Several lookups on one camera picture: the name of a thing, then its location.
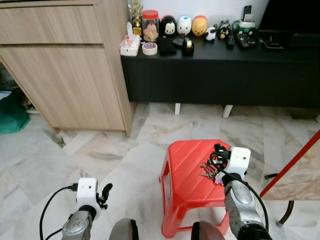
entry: white table leg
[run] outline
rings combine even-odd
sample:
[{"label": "white table leg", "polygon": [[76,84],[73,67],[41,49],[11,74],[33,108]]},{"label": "white table leg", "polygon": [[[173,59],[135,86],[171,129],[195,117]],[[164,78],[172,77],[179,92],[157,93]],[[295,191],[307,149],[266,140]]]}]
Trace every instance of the white table leg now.
[{"label": "white table leg", "polygon": [[181,103],[175,104],[174,115],[180,115],[180,105]]},{"label": "white table leg", "polygon": [[231,112],[233,105],[225,105],[223,113],[222,113],[222,117],[224,119],[227,119],[229,117],[229,114]]}]

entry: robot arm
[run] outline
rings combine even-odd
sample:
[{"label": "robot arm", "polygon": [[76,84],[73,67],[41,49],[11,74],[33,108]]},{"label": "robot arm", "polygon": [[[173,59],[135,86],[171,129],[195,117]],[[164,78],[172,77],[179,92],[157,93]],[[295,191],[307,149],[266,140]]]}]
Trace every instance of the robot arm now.
[{"label": "robot arm", "polygon": [[[95,178],[80,178],[77,187],[76,202],[78,211],[70,216],[62,227],[62,240],[89,240],[93,221],[100,216],[113,185],[107,184],[99,197],[98,182]],[[121,219],[112,228],[109,240],[139,240],[136,221]]]},{"label": "robot arm", "polygon": [[[222,177],[225,208],[229,214],[230,229],[237,240],[272,240],[256,211],[253,193],[241,182],[229,176]],[[191,240],[224,240],[211,223],[201,221],[192,226]]]}]

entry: wooden cabinet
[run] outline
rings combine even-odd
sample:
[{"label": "wooden cabinet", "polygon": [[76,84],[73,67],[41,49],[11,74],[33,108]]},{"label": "wooden cabinet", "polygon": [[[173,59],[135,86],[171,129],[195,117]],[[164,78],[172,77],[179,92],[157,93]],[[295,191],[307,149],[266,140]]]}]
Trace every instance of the wooden cabinet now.
[{"label": "wooden cabinet", "polygon": [[55,129],[125,131],[127,0],[0,3],[0,61]]},{"label": "wooden cabinet", "polygon": [[1,56],[52,127],[125,130],[102,46],[5,47]]},{"label": "wooden cabinet", "polygon": [[0,8],[0,44],[102,44],[92,5]]}]

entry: cabinet leg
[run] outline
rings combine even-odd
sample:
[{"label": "cabinet leg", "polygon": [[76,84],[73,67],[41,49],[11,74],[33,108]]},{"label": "cabinet leg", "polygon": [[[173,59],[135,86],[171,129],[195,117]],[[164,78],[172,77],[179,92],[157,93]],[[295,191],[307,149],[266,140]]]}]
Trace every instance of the cabinet leg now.
[{"label": "cabinet leg", "polygon": [[54,134],[58,134],[60,132],[60,128],[58,128],[58,127],[54,127],[54,128],[52,128],[52,130],[53,130]]},{"label": "cabinet leg", "polygon": [[294,204],[295,204],[295,201],[289,201],[288,208],[286,209],[284,216],[281,218],[280,221],[276,223],[278,227],[282,227],[285,224],[285,222],[288,220],[288,218],[292,213],[292,210],[294,209]]},{"label": "cabinet leg", "polygon": [[175,104],[174,115],[180,115],[180,105],[181,103]]},{"label": "cabinet leg", "polygon": [[227,119],[229,117],[229,114],[231,112],[233,105],[225,105],[223,113],[222,113],[222,117],[224,119]]}]

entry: white tile floor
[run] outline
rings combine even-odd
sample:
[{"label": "white tile floor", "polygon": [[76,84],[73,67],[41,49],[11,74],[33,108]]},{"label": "white tile floor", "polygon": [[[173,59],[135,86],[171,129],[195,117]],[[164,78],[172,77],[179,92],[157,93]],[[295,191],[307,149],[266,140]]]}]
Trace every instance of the white tile floor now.
[{"label": "white tile floor", "polygon": [[[50,195],[89,176],[99,180],[99,191],[113,183],[108,209],[94,221],[92,240],[107,240],[113,224],[124,217],[136,220],[141,240],[165,239],[158,177],[169,144],[221,139],[251,149],[246,180],[259,191],[268,184],[262,176],[281,170],[320,128],[313,118],[293,120],[281,107],[234,106],[227,119],[222,112],[218,105],[182,104],[175,116],[174,104],[140,103],[129,138],[122,132],[68,132],[63,148],[50,139],[41,117],[32,116],[24,130],[0,135],[0,240],[39,239],[39,219]],[[61,228],[76,210],[75,198],[66,191],[52,201],[44,219],[45,236]],[[273,239],[320,239],[320,204],[296,202],[292,216],[278,228],[275,223],[287,204],[266,201]],[[207,218],[211,211],[190,212],[185,222]],[[235,239],[230,231],[225,237]],[[51,239],[59,240],[61,234]],[[174,239],[189,240],[190,232]]]}]

